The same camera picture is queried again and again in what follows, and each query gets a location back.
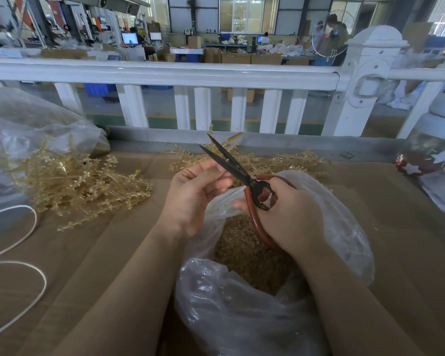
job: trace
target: left hand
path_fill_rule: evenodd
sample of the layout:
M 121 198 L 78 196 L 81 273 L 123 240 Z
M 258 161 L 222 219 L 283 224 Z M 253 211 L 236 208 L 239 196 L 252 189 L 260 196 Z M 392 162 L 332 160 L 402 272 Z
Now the left hand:
M 171 181 L 157 224 L 193 237 L 202 227 L 208 203 L 231 185 L 231 174 L 213 159 L 181 170 Z

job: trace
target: green floor stripe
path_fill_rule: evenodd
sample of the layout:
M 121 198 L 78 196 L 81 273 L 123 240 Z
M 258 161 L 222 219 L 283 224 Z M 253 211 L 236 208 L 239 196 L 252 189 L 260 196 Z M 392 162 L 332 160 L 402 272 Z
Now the green floor stripe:
M 101 126 L 125 126 L 125 120 L 121 116 L 105 116 L 105 115 L 91 115 L 88 116 L 89 121 Z M 244 132 L 258 132 L 260 128 L 260 122 L 246 121 L 244 123 Z M 156 118 L 149 117 L 148 125 L 151 129 L 172 129 L 176 130 L 177 120 L 167 119 L 167 118 Z M 196 129 L 195 119 L 190 119 L 190 128 L 192 130 Z M 320 136 L 323 125 L 318 124 L 302 124 L 299 135 L 313 135 Z M 229 120 L 213 120 L 213 130 L 214 131 L 230 131 L 231 122 Z M 275 128 L 276 134 L 283 134 L 285 131 L 285 122 L 277 123 Z

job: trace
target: glass jar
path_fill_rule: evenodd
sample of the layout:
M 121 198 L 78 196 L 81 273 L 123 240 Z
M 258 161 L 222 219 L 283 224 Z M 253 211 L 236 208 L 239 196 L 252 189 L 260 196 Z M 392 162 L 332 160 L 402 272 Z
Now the glass jar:
M 412 176 L 445 169 L 445 93 L 420 117 L 395 164 L 400 172 Z

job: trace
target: railing post cap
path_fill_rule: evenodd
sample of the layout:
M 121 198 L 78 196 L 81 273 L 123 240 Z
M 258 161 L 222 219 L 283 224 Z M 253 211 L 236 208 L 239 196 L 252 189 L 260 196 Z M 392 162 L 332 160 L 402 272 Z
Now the railing post cap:
M 402 48 L 407 41 L 400 32 L 388 25 L 371 26 L 346 42 L 350 47 Z

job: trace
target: scissor blade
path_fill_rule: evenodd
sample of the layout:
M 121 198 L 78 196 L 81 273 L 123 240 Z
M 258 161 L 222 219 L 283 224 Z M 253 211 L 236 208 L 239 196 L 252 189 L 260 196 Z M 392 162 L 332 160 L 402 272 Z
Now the scissor blade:
M 244 168 L 241 166 L 241 164 L 239 162 L 237 162 L 237 160 L 228 152 L 228 150 L 226 150 L 220 143 L 218 143 L 216 141 L 216 139 L 214 137 L 212 137 L 210 134 L 208 134 L 209 138 L 211 139 L 211 141 L 214 143 L 214 145 L 216 145 L 216 147 L 218 148 L 218 150 L 220 151 L 220 153 L 225 157 L 228 158 L 229 160 L 231 160 L 232 164 L 234 167 L 239 168 L 241 170 L 241 173 L 243 173 L 244 175 L 249 175 L 247 173 L 246 170 L 244 170 Z
M 229 162 L 227 162 L 222 157 L 216 155 L 213 151 L 208 150 L 203 145 L 199 145 L 204 152 L 206 152 L 214 161 L 220 164 L 225 168 L 226 171 L 229 171 L 231 175 L 233 175 L 236 179 L 241 181 L 243 185 L 249 186 L 249 175 L 244 175 L 237 167 L 232 166 Z

